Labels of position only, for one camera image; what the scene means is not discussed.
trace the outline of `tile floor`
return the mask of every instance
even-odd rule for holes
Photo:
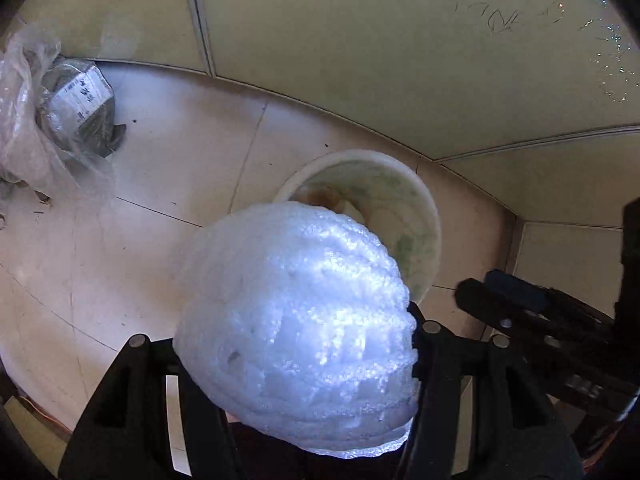
[[[44,205],[16,189],[0,232],[0,355],[28,395],[73,428],[116,352],[135,333],[174,334],[185,293],[172,254],[200,226],[253,202],[329,152],[398,158],[431,189],[442,266],[420,305],[427,318],[478,337],[456,283],[500,264],[513,216],[416,153],[304,105],[204,76],[101,64],[127,139],[111,158],[116,198],[98,208]],[[179,436],[174,447],[180,449]]]

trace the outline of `white bucket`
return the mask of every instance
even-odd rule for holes
[[[330,188],[353,204],[398,262],[411,300],[420,302],[438,272],[441,235],[431,193],[413,170],[384,153],[331,153],[289,177],[273,201],[292,200],[301,186]]]

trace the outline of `beige partition panel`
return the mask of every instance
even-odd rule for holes
[[[640,120],[603,0],[204,0],[219,76],[432,158]]]
[[[206,72],[188,0],[26,0],[18,13],[55,33],[66,56]]]
[[[619,229],[528,222],[514,274],[613,317],[622,280],[621,248]]]
[[[640,196],[640,133],[540,144],[445,165],[525,220],[621,227],[622,208]]]

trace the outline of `metal bolt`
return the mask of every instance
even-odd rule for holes
[[[498,348],[507,348],[507,346],[509,346],[509,338],[503,334],[494,335],[491,341]]]
[[[441,328],[440,324],[436,321],[425,321],[422,326],[422,329],[427,334],[437,334]]]
[[[560,342],[555,337],[552,337],[550,335],[545,335],[544,341],[549,346],[553,346],[554,348],[560,348]]]
[[[129,346],[132,348],[138,348],[142,346],[146,341],[146,337],[143,334],[132,335],[129,338]]]

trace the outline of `foam packaging roll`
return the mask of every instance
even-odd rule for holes
[[[198,232],[179,276],[194,300],[174,348],[213,403],[319,454],[377,456],[406,440],[416,323],[366,227],[322,207],[254,205]]]

